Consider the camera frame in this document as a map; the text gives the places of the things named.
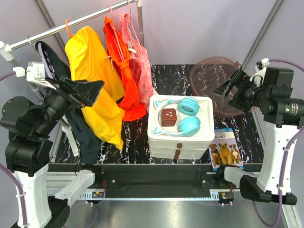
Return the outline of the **yellow shorts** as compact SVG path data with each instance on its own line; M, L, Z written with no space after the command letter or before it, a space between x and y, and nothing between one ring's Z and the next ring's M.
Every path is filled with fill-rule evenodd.
M86 80L92 86L104 83L94 105L82 108L82 113L95 136L122 150L121 130L125 111L117 101L124 97L125 89L99 35L90 26L85 26L70 38L65 52L72 80Z

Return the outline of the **orange shorts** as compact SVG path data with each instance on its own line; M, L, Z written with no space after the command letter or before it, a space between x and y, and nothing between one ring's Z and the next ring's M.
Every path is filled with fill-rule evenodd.
M119 43L123 52L124 61L120 60L118 50L115 45L114 32L110 23L112 20L109 17L104 19L104 34L106 37L106 43L108 52L112 60L115 62L118 71L121 74L121 80L125 89L125 95L118 106L124 109L125 114L123 117L124 121L134 121L146 115L145 107L139 102L139 94L136 82L133 78L132 71L129 66L130 53L127 49L126 43L122 39L122 35L116 28L116 33L119 39Z

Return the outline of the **pink shorts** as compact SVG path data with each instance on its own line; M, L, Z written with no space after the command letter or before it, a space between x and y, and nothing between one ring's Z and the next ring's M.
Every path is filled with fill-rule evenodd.
M124 42L125 42L125 38L123 37L124 35L123 20L125 14L121 14L119 18L119 30ZM149 62L148 52L146 52L146 54L141 57L134 57L134 58L132 58L133 54L131 54L130 51L129 53L131 55L129 66L138 88L139 102L144 105L146 110L149 110L150 98L154 94L154 88L152 85L152 73L151 73L151 65Z

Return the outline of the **orange plastic hanger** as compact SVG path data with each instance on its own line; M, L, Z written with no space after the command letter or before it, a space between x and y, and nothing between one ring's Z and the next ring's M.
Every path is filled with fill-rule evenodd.
M66 32L67 32L67 34L69 36L69 39L71 39L74 36L74 34L72 34L70 32L70 30L69 30L69 26L68 26L69 22L70 22L70 19L66 19L66 21L65 21L65 29L66 29Z

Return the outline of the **pink wire hanger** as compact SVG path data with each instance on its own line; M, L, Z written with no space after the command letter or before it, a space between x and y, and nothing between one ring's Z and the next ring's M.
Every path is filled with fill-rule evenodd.
M129 13L126 13L123 17L124 22L124 35L125 42L128 46L128 50L133 54L133 57L141 57L146 54L146 49L140 44L137 34L135 32L132 21L131 4L128 0Z
M117 33L116 33L116 28L115 28L115 25L114 25L114 16L113 16L113 12L112 12L112 8L111 8L110 4L108 4L108 7L109 7L109 10L110 10L111 15L112 15L112 22L110 23L110 25L111 25L112 30L114 32L113 37L114 37L114 40L115 40L115 45L116 45L116 48L118 50L120 60L124 61L124 55L123 55L123 52L122 52L122 49L121 49L121 46L120 46L120 43L119 43L119 39L118 39L118 36L117 36Z

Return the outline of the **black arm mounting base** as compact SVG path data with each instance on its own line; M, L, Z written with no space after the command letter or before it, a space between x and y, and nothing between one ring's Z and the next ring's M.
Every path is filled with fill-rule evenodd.
M218 200L238 187L212 179L209 164L96 165L96 182L80 192L82 200Z

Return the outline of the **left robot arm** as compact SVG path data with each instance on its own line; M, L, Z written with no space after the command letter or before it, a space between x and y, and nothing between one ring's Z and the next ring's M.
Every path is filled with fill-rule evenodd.
M41 104L23 96L8 100L0 124L9 131L3 171L15 182L19 204L19 228L60 228L71 207L88 188L98 188L103 177L92 164L82 167L74 179L54 196L47 194L47 173L53 143L49 134L71 108L91 107L104 82L50 80Z

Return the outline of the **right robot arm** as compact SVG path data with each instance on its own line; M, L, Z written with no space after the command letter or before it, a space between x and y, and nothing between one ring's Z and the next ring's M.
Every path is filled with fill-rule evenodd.
M297 203L289 178L294 143L304 132L304 101L291 98L293 76L293 70L288 68L264 67L253 76L240 68L214 90L225 98L236 87L228 104L242 112L257 107L266 123L266 147L259 175L233 165L220 165L215 177L220 188L234 184L243 198L256 202Z

